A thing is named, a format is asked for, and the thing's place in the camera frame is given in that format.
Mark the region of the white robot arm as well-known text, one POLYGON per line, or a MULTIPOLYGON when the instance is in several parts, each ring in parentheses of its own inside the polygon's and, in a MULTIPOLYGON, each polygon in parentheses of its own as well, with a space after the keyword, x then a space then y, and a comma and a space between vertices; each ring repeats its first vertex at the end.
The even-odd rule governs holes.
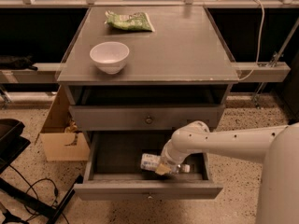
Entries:
POLYGON ((206 152, 263 165, 256 224, 299 224, 299 124, 212 132, 202 121, 177 129, 156 169, 174 173, 184 160, 206 152))

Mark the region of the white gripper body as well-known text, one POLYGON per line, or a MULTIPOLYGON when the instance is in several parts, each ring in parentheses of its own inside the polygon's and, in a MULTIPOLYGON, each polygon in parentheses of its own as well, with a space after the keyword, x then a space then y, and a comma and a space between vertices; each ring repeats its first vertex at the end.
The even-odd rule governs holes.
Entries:
POLYGON ((161 153, 162 161, 164 161, 166 164, 169 164, 171 167, 184 164, 183 162, 185 161, 186 157, 186 153, 175 149, 171 140, 164 145, 161 153))

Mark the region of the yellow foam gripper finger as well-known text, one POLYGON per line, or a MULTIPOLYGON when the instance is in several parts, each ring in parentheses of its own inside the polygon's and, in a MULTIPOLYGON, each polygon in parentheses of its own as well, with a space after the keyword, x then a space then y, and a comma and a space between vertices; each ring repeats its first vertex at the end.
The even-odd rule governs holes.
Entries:
POLYGON ((166 175, 171 173, 171 168, 165 163, 160 163, 155 170, 157 175, 166 175))

